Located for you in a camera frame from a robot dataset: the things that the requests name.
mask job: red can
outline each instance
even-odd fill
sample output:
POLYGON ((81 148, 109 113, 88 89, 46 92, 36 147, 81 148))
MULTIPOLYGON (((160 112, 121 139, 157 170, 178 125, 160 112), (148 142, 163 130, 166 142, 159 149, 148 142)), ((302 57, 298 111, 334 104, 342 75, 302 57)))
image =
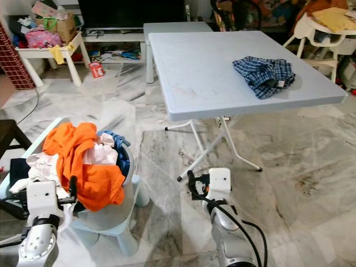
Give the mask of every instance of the red can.
POLYGON ((93 74, 94 78, 99 78, 99 77, 104 76, 105 71, 102 68, 100 63, 97 63, 97 62, 90 63, 89 67, 90 67, 91 73, 93 74))

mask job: yellow cloth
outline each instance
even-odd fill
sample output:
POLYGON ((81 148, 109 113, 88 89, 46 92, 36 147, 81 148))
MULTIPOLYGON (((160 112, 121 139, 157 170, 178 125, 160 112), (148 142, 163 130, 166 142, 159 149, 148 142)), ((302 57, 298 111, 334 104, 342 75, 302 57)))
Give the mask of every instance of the yellow cloth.
POLYGON ((63 59, 62 51, 59 45, 56 45, 48 49, 52 56, 55 58, 57 64, 63 64, 65 60, 63 59))
POLYGON ((356 22, 345 16, 347 9, 330 7, 324 10, 313 12, 313 17, 320 24, 325 25, 333 32, 340 32, 344 29, 356 29, 356 22))
POLYGON ((63 64, 65 62, 63 55, 62 55, 62 51, 60 48, 68 49, 71 52, 73 52, 75 50, 75 47, 71 42, 69 42, 69 44, 67 46, 60 47, 59 45, 56 45, 54 47, 48 48, 49 52, 52 54, 52 56, 55 58, 57 64, 59 64, 59 65, 63 64))

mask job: television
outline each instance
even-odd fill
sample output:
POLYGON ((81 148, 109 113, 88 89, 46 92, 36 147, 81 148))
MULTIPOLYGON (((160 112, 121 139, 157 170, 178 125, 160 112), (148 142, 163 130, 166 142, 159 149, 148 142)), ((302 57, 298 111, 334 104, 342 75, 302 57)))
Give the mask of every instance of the television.
POLYGON ((86 29, 140 29, 144 23, 186 21, 184 0, 79 0, 86 29))

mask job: cardboard box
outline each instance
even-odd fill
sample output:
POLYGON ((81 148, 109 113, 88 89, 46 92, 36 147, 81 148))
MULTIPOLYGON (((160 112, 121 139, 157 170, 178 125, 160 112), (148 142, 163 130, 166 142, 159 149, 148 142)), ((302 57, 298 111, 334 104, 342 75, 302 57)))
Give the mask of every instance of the cardboard box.
MULTIPOLYGON (((45 26, 45 20, 46 19, 44 18, 36 18, 36 25, 42 24, 45 26)), ((49 29, 49 31, 52 33, 57 32, 60 35, 63 44, 65 45, 67 45, 77 34, 74 15, 71 12, 68 12, 68 18, 64 21, 57 20, 56 22, 55 20, 49 19, 47 23, 47 28, 51 28, 49 29)))

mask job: tv stand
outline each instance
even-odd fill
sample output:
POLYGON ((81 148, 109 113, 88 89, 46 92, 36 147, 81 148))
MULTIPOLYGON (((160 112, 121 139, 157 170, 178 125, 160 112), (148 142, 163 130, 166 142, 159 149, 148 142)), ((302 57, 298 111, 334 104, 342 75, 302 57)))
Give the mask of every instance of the tv stand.
POLYGON ((120 42, 139 42, 141 47, 141 59, 130 60, 126 58, 120 58, 119 60, 113 60, 107 58, 101 63, 143 63, 146 58, 146 45, 145 36, 142 29, 134 30, 114 30, 114 31, 92 31, 93 35, 84 36, 84 43, 120 43, 120 42))

